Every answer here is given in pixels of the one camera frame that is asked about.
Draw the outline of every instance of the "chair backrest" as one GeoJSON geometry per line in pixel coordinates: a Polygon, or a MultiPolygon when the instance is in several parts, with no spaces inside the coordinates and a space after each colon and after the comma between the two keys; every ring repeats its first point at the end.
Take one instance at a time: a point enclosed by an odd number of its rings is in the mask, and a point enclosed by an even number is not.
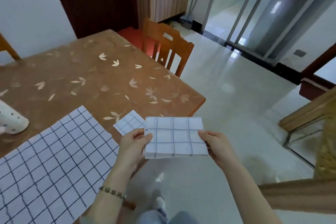
{"type": "Polygon", "coordinates": [[[11,45],[6,41],[3,35],[0,33],[0,52],[7,51],[14,60],[20,60],[20,56],[16,51],[11,47],[11,45]]]}
{"type": "Polygon", "coordinates": [[[151,37],[155,40],[152,58],[155,60],[160,44],[159,57],[157,61],[165,66],[170,50],[170,58],[168,60],[167,69],[169,70],[173,63],[174,56],[177,54],[181,57],[181,61],[177,67],[175,75],[180,77],[181,73],[188,61],[191,51],[194,48],[193,43],[189,43],[181,37],[181,34],[176,29],[164,23],[156,23],[150,19],[145,19],[143,24],[143,41],[142,51],[146,53],[146,37],[151,37]]]}

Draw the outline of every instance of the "foot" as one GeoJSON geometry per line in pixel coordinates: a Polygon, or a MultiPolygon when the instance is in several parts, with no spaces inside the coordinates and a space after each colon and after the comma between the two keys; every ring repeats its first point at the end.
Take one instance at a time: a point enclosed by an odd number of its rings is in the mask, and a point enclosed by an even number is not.
{"type": "Polygon", "coordinates": [[[160,197],[157,197],[154,202],[153,202],[153,208],[155,210],[157,209],[162,209],[162,210],[166,210],[166,203],[165,203],[165,200],[163,199],[162,196],[160,197]]]}

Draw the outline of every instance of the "hand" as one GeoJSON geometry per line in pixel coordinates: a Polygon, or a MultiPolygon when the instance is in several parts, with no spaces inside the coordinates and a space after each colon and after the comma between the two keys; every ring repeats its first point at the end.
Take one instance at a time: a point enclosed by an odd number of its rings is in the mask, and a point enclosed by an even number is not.
{"type": "Polygon", "coordinates": [[[144,136],[144,129],[134,129],[120,140],[119,152],[114,167],[129,175],[136,170],[138,163],[144,158],[142,149],[151,141],[153,134],[144,136]]]}
{"type": "Polygon", "coordinates": [[[209,155],[222,170],[232,162],[239,162],[228,138],[223,133],[199,130],[198,135],[211,148],[208,149],[209,155]]]}

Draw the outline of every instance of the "bracelet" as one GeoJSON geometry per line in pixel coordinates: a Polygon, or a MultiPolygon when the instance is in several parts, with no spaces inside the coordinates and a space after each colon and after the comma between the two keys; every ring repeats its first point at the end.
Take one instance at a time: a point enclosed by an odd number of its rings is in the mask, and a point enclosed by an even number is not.
{"type": "Polygon", "coordinates": [[[116,192],[115,190],[111,190],[110,188],[104,188],[103,186],[101,186],[99,190],[109,193],[113,196],[119,197],[120,199],[125,199],[127,197],[126,194],[123,194],[121,192],[116,192]]]}

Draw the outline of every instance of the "white vase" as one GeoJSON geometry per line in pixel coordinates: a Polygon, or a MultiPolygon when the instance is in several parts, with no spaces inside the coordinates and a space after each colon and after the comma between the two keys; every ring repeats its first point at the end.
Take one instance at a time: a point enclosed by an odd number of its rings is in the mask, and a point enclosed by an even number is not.
{"type": "Polygon", "coordinates": [[[17,134],[28,127],[29,120],[0,100],[0,127],[9,134],[17,134]]]}

